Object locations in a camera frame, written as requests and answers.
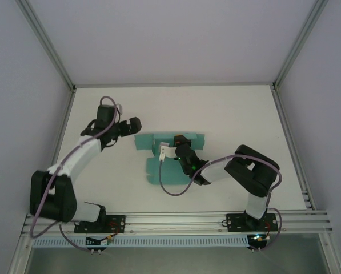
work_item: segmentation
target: aluminum frame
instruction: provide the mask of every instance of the aluminum frame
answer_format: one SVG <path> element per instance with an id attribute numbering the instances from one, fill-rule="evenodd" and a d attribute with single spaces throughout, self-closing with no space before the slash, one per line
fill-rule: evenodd
<path id="1" fill-rule="evenodd" d="M 59 75 L 63 78 L 66 85 L 72 92 L 67 104 L 67 110 L 61 124 L 61 130 L 55 142 L 55 150 L 53 152 L 52 163 L 58 158 L 59 150 L 66 125 L 70 116 L 71 107 L 75 97 L 75 84 L 68 75 L 61 58 L 57 54 L 53 44 L 47 33 L 45 32 L 39 18 L 34 12 L 29 0 L 15 0 L 19 8 L 22 10 L 28 23 L 36 34 L 42 47 L 47 52 L 53 65 L 57 69 Z M 295 147 L 295 142 L 290 130 L 288 119 L 283 108 L 282 101 L 278 94 L 278 88 L 282 85 L 295 59 L 301 51 L 307 37 L 312 31 L 321 12 L 326 6 L 328 0 L 316 0 L 312 7 L 308 18 L 306 19 L 289 55 L 287 56 L 275 83 L 271 86 L 271 92 L 275 101 L 276 110 L 278 112 L 280 122 L 286 136 L 287 144 L 294 162 L 296 173 L 298 174 L 301 191 L 305 199 L 307 210 L 305 211 L 282 211 L 282 219 L 284 220 L 282 233 L 314 233 L 318 234 L 322 244 L 324 256 L 331 273 L 341 273 L 341 254 L 336 246 L 334 234 L 329 222 L 326 211 L 316 210 L 317 205 L 312 197 L 310 186 L 308 184 L 306 172 L 303 168 L 303 161 Z M 139 87 L 139 86 L 226 86 L 226 85 L 246 85 L 246 84 L 267 84 L 269 82 L 260 83 L 182 83 L 182 84 L 126 84 L 126 85 L 81 85 L 80 88 L 94 87 Z M 220 222 L 224 215 L 230 212 L 189 212 L 189 213 L 127 213 L 127 227 L 124 236 L 132 235 L 230 235 Z M 24 273 L 30 259 L 30 252 L 33 246 L 33 240 L 28 236 L 27 230 L 31 222 L 31 216 L 27 216 L 25 225 L 19 238 L 18 245 L 11 262 L 9 274 Z M 37 231 L 44 228 L 49 220 L 39 219 L 36 226 Z M 47 236 L 59 235 L 58 227 L 55 226 L 47 233 Z M 66 233 L 73 236 L 73 223 L 64 225 Z"/>

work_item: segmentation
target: teal cloth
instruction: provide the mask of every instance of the teal cloth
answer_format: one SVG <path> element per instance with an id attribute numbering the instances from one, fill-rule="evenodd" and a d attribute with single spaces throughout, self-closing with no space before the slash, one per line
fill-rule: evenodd
<path id="1" fill-rule="evenodd" d="M 173 146 L 174 136 L 182 134 L 192 141 L 193 150 L 202 150 L 204 147 L 204 134 L 189 132 L 164 132 L 154 134 L 135 135 L 135 145 L 137 150 L 152 150 L 154 157 L 146 159 L 147 181 L 150 184 L 159 184 L 159 146 L 160 143 L 168 143 Z M 190 178 L 183 173 L 183 170 L 177 160 L 165 158 L 162 165 L 161 178 L 163 184 L 188 184 Z"/>

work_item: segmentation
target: robotic arm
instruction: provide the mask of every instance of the robotic arm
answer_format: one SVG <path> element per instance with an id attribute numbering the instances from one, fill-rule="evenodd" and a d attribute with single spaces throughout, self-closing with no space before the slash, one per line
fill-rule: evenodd
<path id="1" fill-rule="evenodd" d="M 98 107 L 97 118 L 81 132 L 75 149 L 64 160 L 46 171 L 36 171 L 33 174 L 30 194 L 32 215 L 39 212 L 40 217 L 56 221 L 80 221 L 78 226 L 75 225 L 75 229 L 79 228 L 80 231 L 90 230 L 91 233 L 97 233 L 106 229 L 109 216 L 106 215 L 105 207 L 77 201 L 73 184 L 92 158 L 105 148 L 113 146 L 119 137 L 136 134 L 141 130 L 141 122 L 137 117 L 129 119 L 129 122 L 114 123 L 116 111 L 120 116 L 121 106 L 101 104 Z M 279 170 L 279 166 L 273 160 L 245 145 L 240 146 L 236 154 L 238 158 L 225 158 L 209 163 L 197 157 L 195 151 L 191 149 L 190 140 L 183 135 L 178 135 L 174 138 L 174 147 L 169 147 L 169 144 L 161 146 L 160 158 L 164 160 L 167 156 L 178 160 L 184 174 L 194 178 L 194 182 L 198 185 L 208 185 L 232 176 L 249 192 L 244 216 L 236 217 L 241 221 L 238 228 L 257 231 L 266 215 L 271 185 L 276 179 L 276 170 Z M 51 190 L 54 188 L 54 194 L 47 194 L 49 184 Z"/>
<path id="2" fill-rule="evenodd" d="M 255 231 L 260 226 L 260 221 L 266 215 L 272 183 L 277 177 L 275 169 L 279 170 L 275 161 L 241 145 L 235 151 L 238 157 L 224 158 L 210 164 L 197 157 L 190 147 L 191 141 L 183 135 L 175 136 L 174 147 L 168 146 L 169 144 L 162 144 L 160 160 L 164 160 L 165 156 L 175 158 L 179 161 L 183 173 L 194 178 L 196 184 L 208 185 L 230 176 L 239 182 L 248 191 L 248 203 L 243 218 L 238 220 L 239 225 L 250 231 Z"/>
<path id="3" fill-rule="evenodd" d="M 47 171 L 36 171 L 33 174 L 30 194 L 30 213 L 32 215 L 36 214 L 47 184 L 60 166 L 61 169 L 50 187 L 51 189 L 55 188 L 54 194 L 48 194 L 39 216 L 62 222 L 84 221 L 93 223 L 97 227 L 102 225 L 106 216 L 105 207 L 77 201 L 73 184 L 92 158 L 106 147 L 113 146 L 119 137 L 136 134 L 140 131 L 141 122 L 137 117 L 134 117 L 129 119 L 129 123 L 127 121 L 114 123 L 104 134 L 85 142 L 109 126 L 116 110 L 121 118 L 121 106 L 101 104 L 98 107 L 97 118 L 91 121 L 81 132 L 78 142 L 79 148 L 65 161 L 64 165 L 61 165 L 62 161 L 59 161 Z"/>

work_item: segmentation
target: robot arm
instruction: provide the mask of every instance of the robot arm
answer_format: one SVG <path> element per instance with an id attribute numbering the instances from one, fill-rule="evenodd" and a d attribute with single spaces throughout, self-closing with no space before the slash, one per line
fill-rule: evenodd
<path id="1" fill-rule="evenodd" d="M 100 105 L 98 107 L 97 118 L 81 133 L 79 138 L 79 148 L 65 161 L 64 165 L 57 173 L 51 189 L 55 188 L 54 194 L 48 194 L 40 217 L 53 219 L 56 221 L 84 221 L 100 222 L 101 216 L 106 214 L 105 208 L 101 205 L 80 202 L 76 200 L 73 184 L 86 165 L 101 153 L 106 147 L 110 147 L 111 142 L 116 142 L 119 137 L 136 134 L 141 129 L 141 122 L 134 117 L 127 121 L 114 123 L 113 126 L 101 136 L 93 138 L 103 131 L 113 120 L 116 107 Z M 62 161 L 51 166 L 47 171 L 36 171 L 31 179 L 30 213 L 35 215 L 41 202 L 43 193 L 50 178 L 54 175 Z"/>
<path id="2" fill-rule="evenodd" d="M 232 159 L 223 159 L 216 163 L 207 164 L 208 161 L 197 157 L 194 150 L 191 149 L 191 141 L 183 135 L 174 138 L 174 147 L 167 147 L 168 144 L 162 144 L 160 160 L 165 156 L 175 158 L 179 161 L 184 174 L 194 178 L 194 182 L 200 186 L 211 184 L 214 181 L 233 177 L 248 191 L 248 203 L 246 206 L 246 223 L 253 229 L 258 225 L 266 213 L 270 199 L 270 188 L 277 177 L 277 173 L 269 166 L 247 157 L 263 160 L 277 170 L 278 164 L 270 158 L 260 154 L 250 147 L 241 145 L 235 151 L 236 155 L 245 155 Z"/>

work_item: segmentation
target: enclosure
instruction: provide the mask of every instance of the enclosure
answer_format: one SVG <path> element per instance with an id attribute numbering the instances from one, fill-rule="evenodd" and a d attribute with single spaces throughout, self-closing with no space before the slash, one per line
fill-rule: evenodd
<path id="1" fill-rule="evenodd" d="M 126 216 L 99 257 L 58 225 L 31 239 L 29 202 L 32 174 L 78 143 L 103 96 L 142 129 L 74 184 L 78 200 Z M 248 233 L 222 225 L 247 204 L 233 178 L 166 195 L 141 143 L 157 134 L 202 136 L 206 160 L 245 144 L 276 161 L 275 245 L 252 253 Z M 162 175 L 177 193 L 174 161 Z M 82 247 L 100 236 L 62 227 Z M 109 270 L 341 273 L 341 0 L 0 1 L 0 273 Z"/>

